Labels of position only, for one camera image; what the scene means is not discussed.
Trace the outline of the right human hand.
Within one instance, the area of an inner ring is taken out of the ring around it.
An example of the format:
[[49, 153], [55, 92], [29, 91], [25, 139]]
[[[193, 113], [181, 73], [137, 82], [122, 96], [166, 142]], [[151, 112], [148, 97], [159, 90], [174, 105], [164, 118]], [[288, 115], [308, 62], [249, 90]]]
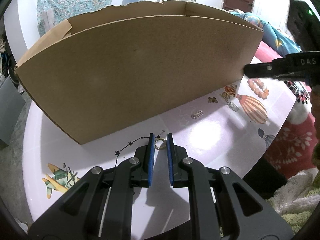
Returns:
[[316, 129], [316, 138], [320, 139], [320, 87], [313, 86], [310, 94], [311, 99], [311, 113], [315, 117], [314, 127]]

